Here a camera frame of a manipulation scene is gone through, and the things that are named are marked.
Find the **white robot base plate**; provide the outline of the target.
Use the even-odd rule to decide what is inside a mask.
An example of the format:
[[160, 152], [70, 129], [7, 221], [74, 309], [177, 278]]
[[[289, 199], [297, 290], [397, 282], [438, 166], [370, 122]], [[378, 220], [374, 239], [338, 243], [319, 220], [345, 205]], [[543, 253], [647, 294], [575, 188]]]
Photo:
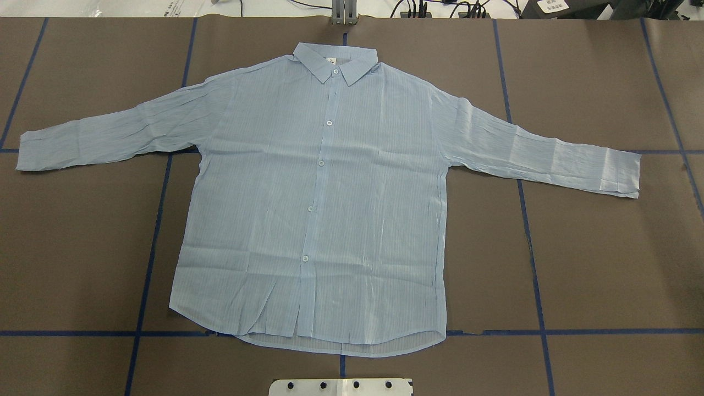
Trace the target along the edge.
[[269, 395], [413, 395], [407, 378], [319, 378], [273, 381]]

